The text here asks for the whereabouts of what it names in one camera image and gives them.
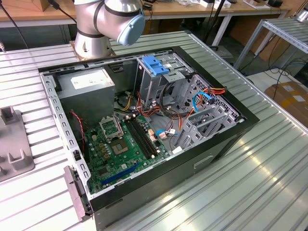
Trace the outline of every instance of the cardboard box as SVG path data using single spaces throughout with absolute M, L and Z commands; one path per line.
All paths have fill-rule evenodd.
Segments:
M 265 90 L 273 98 L 276 84 Z M 275 102 L 308 128 L 308 93 L 295 82 L 280 83 L 277 86 Z
M 44 11 L 50 6 L 47 0 L 2 0 L 4 6 L 13 6 L 32 11 Z
M 263 0 L 247 0 L 247 2 L 253 6 L 264 6 L 266 3 Z

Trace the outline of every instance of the gray plastic holder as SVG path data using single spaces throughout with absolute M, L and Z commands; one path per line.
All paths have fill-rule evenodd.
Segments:
M 20 111 L 0 109 L 0 182 L 34 168 Z

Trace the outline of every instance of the black ram slot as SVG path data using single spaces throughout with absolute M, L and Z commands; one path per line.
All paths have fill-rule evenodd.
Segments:
M 150 159 L 152 158 L 152 155 L 157 155 L 156 149 L 135 120 L 126 121 L 125 124 L 136 143 L 141 148 L 145 158 Z

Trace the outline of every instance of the metal rack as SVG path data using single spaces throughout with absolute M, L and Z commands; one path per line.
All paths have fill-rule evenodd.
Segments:
M 244 60 L 245 56 L 249 52 L 251 46 L 254 44 L 263 28 L 268 29 L 270 32 L 267 34 L 266 38 L 257 49 L 256 54 L 258 54 L 259 51 L 263 49 L 273 34 L 278 35 L 304 53 L 308 53 L 308 25 L 301 23 L 294 18 L 265 19 L 260 21 L 259 25 L 256 27 L 242 53 L 234 64 L 236 69 L 240 67 L 242 61 Z

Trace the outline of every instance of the blue drive bay latch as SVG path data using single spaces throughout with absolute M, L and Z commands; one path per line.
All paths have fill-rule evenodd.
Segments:
M 155 76 L 160 76 L 170 72 L 168 69 L 164 68 L 160 61 L 156 59 L 153 55 L 144 56 L 142 57 L 142 60 Z

